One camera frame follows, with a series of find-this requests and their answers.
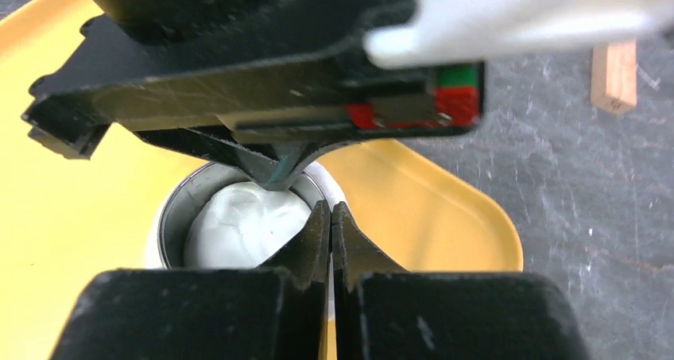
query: yellow surface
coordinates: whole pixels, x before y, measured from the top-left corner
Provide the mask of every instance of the yellow surface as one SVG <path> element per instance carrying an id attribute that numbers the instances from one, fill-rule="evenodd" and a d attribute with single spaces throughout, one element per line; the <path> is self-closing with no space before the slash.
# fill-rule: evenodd
<path id="1" fill-rule="evenodd" d="M 79 27 L 100 13 L 90 0 L 35 0 L 0 22 L 0 359 L 47 358 L 79 291 L 96 273 L 142 265 L 156 208 L 203 163 L 120 126 L 91 161 L 67 161 L 26 137 L 27 89 L 63 64 L 82 40 Z M 320 162 L 361 228 L 405 267 L 521 269 L 502 209 L 395 141 Z"/>

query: red marking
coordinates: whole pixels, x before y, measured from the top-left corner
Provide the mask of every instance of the red marking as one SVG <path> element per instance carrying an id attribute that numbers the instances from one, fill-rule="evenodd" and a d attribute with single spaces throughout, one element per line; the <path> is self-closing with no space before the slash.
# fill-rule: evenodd
<path id="1" fill-rule="evenodd" d="M 345 105 L 351 121 L 362 130 L 381 128 L 442 127 L 438 122 L 394 123 L 380 127 L 374 124 L 374 108 L 368 103 Z M 451 126 L 472 126 L 479 117 L 479 94 L 476 88 L 441 87 L 436 89 L 436 112 L 451 116 Z"/>

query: gray table surface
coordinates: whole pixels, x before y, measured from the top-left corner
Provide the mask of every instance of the gray table surface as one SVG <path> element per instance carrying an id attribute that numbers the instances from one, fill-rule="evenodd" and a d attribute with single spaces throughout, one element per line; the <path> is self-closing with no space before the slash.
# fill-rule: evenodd
<path id="1" fill-rule="evenodd" d="M 674 359 L 674 51 L 640 41 L 638 61 L 622 118 L 588 103 L 589 51 L 514 56 L 489 62 L 477 133 L 405 141 L 505 208 L 597 359 Z"/>

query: rectangular wooden block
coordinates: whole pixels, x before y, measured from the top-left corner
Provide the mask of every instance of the rectangular wooden block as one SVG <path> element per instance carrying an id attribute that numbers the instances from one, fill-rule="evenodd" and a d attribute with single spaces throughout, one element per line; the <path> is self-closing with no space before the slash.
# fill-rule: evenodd
<path id="1" fill-rule="evenodd" d="M 637 105 L 636 41 L 594 49 L 590 101 L 613 114 L 623 114 Z"/>

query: white ball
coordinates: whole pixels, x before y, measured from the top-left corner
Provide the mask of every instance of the white ball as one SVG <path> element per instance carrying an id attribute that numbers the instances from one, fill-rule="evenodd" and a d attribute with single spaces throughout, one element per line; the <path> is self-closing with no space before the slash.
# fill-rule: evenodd
<path id="1" fill-rule="evenodd" d="M 215 193 L 192 223 L 185 267 L 252 269 L 302 230 L 310 214 L 291 191 L 268 192 L 252 182 L 229 185 Z"/>

